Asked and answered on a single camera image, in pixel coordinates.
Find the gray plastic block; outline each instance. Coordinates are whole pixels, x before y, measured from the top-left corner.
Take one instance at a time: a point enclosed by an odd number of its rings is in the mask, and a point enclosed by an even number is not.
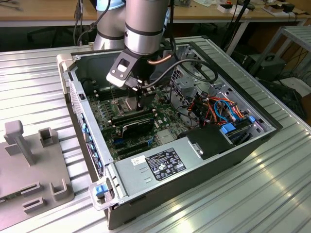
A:
[[[21,123],[20,120],[14,120],[11,122],[6,122],[4,124],[4,127],[5,127],[5,134],[9,138],[15,138],[15,137],[18,137],[24,133],[23,124]]]
[[[40,135],[40,142],[42,144],[42,147],[48,147],[54,144],[55,139],[53,138],[51,128],[39,130],[38,133]]]
[[[33,212],[35,210],[42,208],[44,206],[44,203],[45,202],[42,197],[25,202],[23,203],[23,211],[28,214],[30,212]]]
[[[35,194],[41,191],[42,189],[43,187],[41,186],[41,184],[39,182],[36,182],[36,183],[32,183],[31,185],[25,188],[21,188],[20,193],[23,197],[27,197],[29,195],[32,195],[32,194]]]
[[[52,183],[50,183],[50,190],[54,200],[58,201],[68,196],[69,191],[67,189],[65,179],[62,179],[61,187],[54,187]]]
[[[30,150],[29,145],[27,144],[26,140],[23,137],[24,128],[23,124],[20,120],[15,120],[11,122],[6,122],[4,124],[5,127],[5,137],[8,137],[10,139],[13,139],[16,144],[18,145],[20,151],[25,156],[25,159],[27,160],[29,166],[34,165],[35,161],[33,158],[33,153]]]
[[[74,198],[57,132],[51,130],[50,133],[54,143],[47,147],[42,147],[38,133],[24,138],[33,153],[35,164],[32,166],[28,166],[22,152],[9,156],[5,149],[9,144],[0,143],[0,231]]]
[[[7,147],[4,147],[4,148],[5,148],[6,152],[8,152],[8,154],[10,156],[18,154],[18,153],[21,153],[21,151],[20,151],[20,149],[19,149],[19,147],[18,147],[18,145],[16,143],[11,144],[11,145],[9,145]]]

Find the power supply label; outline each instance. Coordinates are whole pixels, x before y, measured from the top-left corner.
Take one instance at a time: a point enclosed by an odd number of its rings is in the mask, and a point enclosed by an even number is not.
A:
[[[157,181],[164,180],[186,169],[174,148],[147,157],[146,162]]]

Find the aluminum extrusion table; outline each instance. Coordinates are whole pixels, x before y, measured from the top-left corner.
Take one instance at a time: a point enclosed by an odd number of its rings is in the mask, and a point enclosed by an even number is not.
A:
[[[112,232],[310,232],[311,128],[210,40],[196,42],[282,125],[242,163]],[[3,123],[20,119],[25,134],[56,129],[73,185],[73,201],[4,233],[108,232],[88,196],[90,176],[66,108],[56,55],[89,46],[0,53],[0,139]]]

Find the blue latch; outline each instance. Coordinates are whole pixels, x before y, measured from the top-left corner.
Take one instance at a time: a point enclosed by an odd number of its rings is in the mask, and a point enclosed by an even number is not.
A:
[[[102,198],[106,192],[109,191],[108,186],[106,184],[102,184],[95,187],[96,196],[98,198]]]
[[[86,131],[86,124],[84,123],[82,126],[82,132],[84,133]]]
[[[249,119],[249,121],[250,121],[250,122],[252,122],[252,123],[254,123],[254,122],[255,122],[255,118],[254,118],[253,116],[249,116],[249,118],[248,118],[248,119]]]
[[[224,134],[227,134],[233,130],[235,130],[235,127],[232,125],[232,123],[228,123],[222,126],[222,131]]]

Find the electronic equipment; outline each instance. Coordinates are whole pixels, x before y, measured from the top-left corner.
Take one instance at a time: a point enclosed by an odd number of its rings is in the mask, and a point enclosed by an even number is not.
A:
[[[243,61],[242,67],[249,72],[259,58],[260,54],[248,55]],[[279,58],[274,53],[269,53],[258,70],[254,73],[254,77],[266,81],[275,81],[285,66],[286,62],[283,59]]]
[[[288,4],[282,4],[282,7],[283,7],[284,12],[289,13],[293,11],[293,9],[295,8],[295,5],[288,3]]]
[[[89,193],[109,229],[240,163],[282,128],[195,43],[176,51],[194,62],[175,66],[165,83],[141,95],[105,78],[121,53],[58,56],[98,177]]]

